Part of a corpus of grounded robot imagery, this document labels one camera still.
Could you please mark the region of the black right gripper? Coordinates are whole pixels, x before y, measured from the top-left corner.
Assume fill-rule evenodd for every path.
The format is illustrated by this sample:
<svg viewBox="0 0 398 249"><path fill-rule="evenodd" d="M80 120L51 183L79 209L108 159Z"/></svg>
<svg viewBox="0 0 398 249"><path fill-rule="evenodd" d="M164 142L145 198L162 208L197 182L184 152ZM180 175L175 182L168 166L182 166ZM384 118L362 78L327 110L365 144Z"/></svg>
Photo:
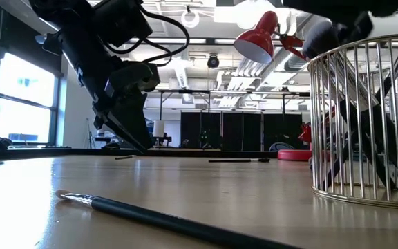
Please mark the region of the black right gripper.
<svg viewBox="0 0 398 249"><path fill-rule="evenodd" d="M340 44L368 38L374 28L368 12L377 17L385 17L398 10L398 0L282 0L282 3L284 6L321 16L335 12L343 15L360 12L352 23L333 23Z"/></svg>

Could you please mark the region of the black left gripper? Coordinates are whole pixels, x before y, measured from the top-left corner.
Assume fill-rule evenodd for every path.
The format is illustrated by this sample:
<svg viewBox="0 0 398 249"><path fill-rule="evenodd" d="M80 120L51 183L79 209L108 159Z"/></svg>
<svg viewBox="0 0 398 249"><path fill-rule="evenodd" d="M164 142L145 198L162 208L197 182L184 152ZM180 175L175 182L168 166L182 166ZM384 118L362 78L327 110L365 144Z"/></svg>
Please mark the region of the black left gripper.
<svg viewBox="0 0 398 249"><path fill-rule="evenodd" d="M107 126L118 138L127 141L139 152L152 146L143 108L147 93L155 90L160 76L155 64L124 62L100 87L94 110L93 125L100 130Z"/></svg>

